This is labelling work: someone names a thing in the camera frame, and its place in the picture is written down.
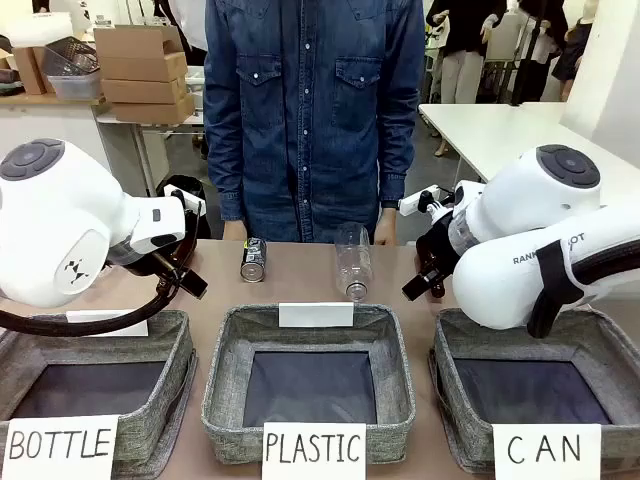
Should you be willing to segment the black Pepsi can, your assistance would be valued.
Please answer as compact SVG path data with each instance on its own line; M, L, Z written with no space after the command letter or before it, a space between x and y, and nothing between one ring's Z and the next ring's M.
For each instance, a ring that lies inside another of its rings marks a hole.
M266 241L250 237L244 242L240 275L246 282L257 283L266 275L267 244Z

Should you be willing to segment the person's left forearm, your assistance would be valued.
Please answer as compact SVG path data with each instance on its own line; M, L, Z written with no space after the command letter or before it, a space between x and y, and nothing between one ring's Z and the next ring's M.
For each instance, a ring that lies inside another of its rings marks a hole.
M381 116L378 122L379 198L400 200L405 193L405 178L414 160L416 111Z

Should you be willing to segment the person in denim shirt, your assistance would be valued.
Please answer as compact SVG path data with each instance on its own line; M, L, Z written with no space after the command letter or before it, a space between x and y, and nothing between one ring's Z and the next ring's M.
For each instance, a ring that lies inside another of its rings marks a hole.
M207 0L205 113L238 113L247 238L374 241L378 122L415 110L422 0Z

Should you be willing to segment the white table under boxes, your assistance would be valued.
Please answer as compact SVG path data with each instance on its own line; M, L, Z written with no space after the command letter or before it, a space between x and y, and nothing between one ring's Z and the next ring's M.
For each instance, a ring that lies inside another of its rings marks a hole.
M120 122L111 111L95 119L111 171L126 192L153 196L176 174L209 182L199 147L204 133L201 111L170 125Z

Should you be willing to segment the white foam block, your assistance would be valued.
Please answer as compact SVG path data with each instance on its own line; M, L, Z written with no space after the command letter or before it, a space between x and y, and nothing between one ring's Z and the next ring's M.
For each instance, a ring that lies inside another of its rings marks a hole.
M6 36L16 48L43 47L73 35L69 12L37 13L12 20Z

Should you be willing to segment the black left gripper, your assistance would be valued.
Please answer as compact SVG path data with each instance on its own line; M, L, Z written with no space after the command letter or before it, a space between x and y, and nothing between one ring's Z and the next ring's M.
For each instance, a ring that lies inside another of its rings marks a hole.
M195 298L206 293L207 282L191 269L191 260L197 246L200 217L189 210L185 214L185 237L169 240L164 235L159 246L146 254L136 253L124 243L109 250L106 265L122 266L136 276L155 275L165 283L178 279L179 287Z

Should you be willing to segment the bystander in beige trousers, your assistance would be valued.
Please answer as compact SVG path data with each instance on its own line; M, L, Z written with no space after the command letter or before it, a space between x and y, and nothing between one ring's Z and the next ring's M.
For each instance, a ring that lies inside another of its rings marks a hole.
M507 0L433 0L426 21L449 21L442 48L441 103L475 104L488 42L507 10Z

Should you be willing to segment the small upright cardboard box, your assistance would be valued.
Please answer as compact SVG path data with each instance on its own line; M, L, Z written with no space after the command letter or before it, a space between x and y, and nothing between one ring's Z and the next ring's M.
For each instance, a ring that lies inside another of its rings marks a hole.
M44 48L40 46L14 47L12 54L26 93L29 95L46 94L49 84L40 69L44 61Z

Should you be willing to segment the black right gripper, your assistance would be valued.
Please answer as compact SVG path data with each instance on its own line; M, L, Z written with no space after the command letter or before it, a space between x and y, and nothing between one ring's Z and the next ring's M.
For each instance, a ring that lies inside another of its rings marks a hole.
M417 274L402 287L409 301L427 292L435 298L445 295L444 281L453 273L460 259L449 240L450 222L450 219L439 219L417 239Z

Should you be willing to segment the white BOTTLE paper label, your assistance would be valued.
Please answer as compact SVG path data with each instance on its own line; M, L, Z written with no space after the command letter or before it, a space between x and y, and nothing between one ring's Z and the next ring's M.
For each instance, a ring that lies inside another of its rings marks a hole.
M0 480L111 480L117 415L9 421Z

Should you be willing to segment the large clear plastic bottle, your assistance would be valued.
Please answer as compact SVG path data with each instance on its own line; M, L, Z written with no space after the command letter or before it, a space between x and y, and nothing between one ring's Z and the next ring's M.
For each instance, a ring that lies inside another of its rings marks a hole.
M367 229L356 222L340 225L335 233L334 246L339 291L350 301L364 301L373 279Z

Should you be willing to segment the person's left hand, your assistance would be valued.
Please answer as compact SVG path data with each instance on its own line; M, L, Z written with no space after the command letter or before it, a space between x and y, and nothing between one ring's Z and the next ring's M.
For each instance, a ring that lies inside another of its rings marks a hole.
M397 243L397 210L383 208L374 232L374 244L381 246L395 246Z

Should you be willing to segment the open cardboard box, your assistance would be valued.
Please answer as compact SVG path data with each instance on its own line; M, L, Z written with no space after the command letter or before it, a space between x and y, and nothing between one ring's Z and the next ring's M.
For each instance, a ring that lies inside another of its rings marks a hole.
M96 28L94 39L100 59L160 59L184 51L175 26L118 25Z

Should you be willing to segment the closed cardboard box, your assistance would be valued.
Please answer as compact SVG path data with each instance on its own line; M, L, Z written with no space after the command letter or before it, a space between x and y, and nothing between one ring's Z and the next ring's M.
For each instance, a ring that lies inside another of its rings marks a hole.
M170 82L103 79L101 85L111 103L176 104L187 94L184 78Z
M100 57L99 63L102 77L108 80L170 82L184 78L188 70L183 52L162 58Z
M172 104L113 103L118 121L140 124L173 125L183 123L195 111L194 99L186 94Z

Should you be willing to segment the person's right forearm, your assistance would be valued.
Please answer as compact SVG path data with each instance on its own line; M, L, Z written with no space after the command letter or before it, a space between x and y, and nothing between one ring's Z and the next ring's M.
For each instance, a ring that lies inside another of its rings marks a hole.
M221 218L225 222L244 220L242 203L243 153L238 113L205 113L208 144L208 174L219 195Z

